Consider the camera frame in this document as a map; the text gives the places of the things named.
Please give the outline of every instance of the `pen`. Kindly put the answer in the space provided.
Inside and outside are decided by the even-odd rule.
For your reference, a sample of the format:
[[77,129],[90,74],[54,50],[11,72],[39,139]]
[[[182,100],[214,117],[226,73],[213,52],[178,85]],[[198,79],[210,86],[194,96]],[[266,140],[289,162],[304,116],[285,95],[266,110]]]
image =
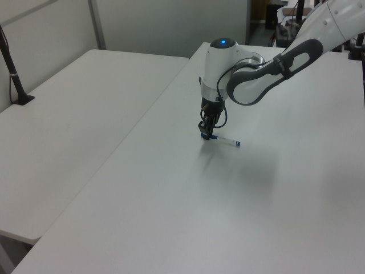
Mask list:
[[235,140],[231,140],[231,139],[227,139],[227,138],[223,138],[223,137],[218,137],[217,135],[212,135],[210,138],[214,139],[218,142],[228,144],[228,145],[234,146],[234,147],[239,147],[241,145],[241,142],[239,142],[239,141],[235,141]]

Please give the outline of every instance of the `black clamp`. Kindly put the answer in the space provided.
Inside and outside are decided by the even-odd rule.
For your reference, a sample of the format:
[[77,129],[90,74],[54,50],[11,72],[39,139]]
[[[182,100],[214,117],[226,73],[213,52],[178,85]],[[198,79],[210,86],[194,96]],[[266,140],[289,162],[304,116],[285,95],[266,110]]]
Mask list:
[[285,80],[288,80],[292,76],[292,74],[283,56],[281,54],[278,54],[274,57],[273,61],[280,73],[284,76]]

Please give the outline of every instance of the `floor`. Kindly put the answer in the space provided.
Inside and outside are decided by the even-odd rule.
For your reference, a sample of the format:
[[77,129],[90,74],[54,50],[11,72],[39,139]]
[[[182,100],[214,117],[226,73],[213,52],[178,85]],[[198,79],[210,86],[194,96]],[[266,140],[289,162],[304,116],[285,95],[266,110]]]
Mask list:
[[267,47],[270,37],[274,34],[274,30],[265,29],[264,23],[250,24],[249,45]]

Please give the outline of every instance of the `white table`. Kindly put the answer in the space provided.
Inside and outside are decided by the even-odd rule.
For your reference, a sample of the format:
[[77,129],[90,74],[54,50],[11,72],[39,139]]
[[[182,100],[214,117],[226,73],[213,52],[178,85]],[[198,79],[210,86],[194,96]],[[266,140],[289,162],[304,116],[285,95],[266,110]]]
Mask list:
[[187,63],[91,50],[0,114],[0,235],[34,244]]
[[227,101],[235,148],[197,128],[207,47],[14,274],[364,273],[361,63],[328,53],[255,106]]

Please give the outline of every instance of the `robotic arm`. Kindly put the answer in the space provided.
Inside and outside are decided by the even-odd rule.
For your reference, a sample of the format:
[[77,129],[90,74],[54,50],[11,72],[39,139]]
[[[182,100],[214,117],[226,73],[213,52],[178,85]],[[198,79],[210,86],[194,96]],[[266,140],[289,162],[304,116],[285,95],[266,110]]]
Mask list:
[[219,128],[216,124],[228,97],[243,106],[256,104],[273,87],[364,30],[365,0],[329,0],[316,6],[290,47],[266,63],[232,39],[213,41],[200,78],[199,129],[204,138],[209,140],[213,129]]

